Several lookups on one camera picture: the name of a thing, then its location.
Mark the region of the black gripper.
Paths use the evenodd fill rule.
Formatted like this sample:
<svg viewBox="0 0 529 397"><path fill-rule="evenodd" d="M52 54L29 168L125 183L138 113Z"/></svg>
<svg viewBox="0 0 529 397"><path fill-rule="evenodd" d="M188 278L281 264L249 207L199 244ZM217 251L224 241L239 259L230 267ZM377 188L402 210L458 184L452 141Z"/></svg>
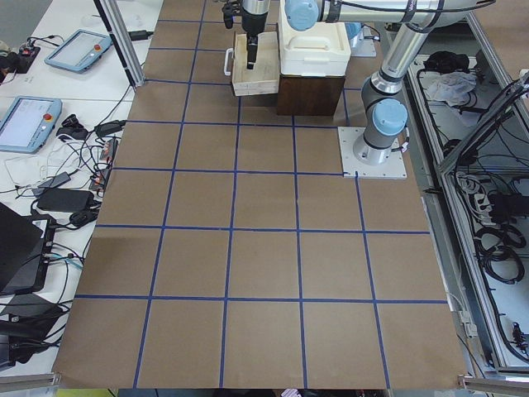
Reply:
<svg viewBox="0 0 529 397"><path fill-rule="evenodd" d="M268 14L251 14L242 13L241 23L246 36L246 68L253 69L257 59L259 37L258 35L265 31L265 24Z"/></svg>

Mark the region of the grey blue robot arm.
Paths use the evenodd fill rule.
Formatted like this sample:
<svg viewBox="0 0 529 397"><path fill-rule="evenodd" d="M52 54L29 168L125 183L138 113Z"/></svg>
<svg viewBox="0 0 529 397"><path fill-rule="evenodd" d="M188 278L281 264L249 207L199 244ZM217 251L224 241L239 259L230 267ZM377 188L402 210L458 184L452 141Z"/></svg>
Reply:
<svg viewBox="0 0 529 397"><path fill-rule="evenodd" d="M270 0L242 0L241 23L246 33L247 69L255 66L259 34L265 30Z"/></svg>
<svg viewBox="0 0 529 397"><path fill-rule="evenodd" d="M394 98L403 78L436 27L452 25L469 12L492 1L287 1L287 22L306 31L318 22L395 22L400 25L384 61L364 83L362 100L367 117L363 135L353 145L355 158L367 165L382 165L407 123L407 109Z"/></svg>

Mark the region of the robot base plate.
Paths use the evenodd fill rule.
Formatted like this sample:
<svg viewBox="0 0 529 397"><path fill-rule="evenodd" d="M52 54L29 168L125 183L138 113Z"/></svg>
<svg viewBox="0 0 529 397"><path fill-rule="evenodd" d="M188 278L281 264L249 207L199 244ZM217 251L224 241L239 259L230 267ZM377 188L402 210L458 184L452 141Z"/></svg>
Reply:
<svg viewBox="0 0 529 397"><path fill-rule="evenodd" d="M390 148L374 149L364 140L364 127L339 127L342 174L346 178L406 179L398 138Z"/></svg>

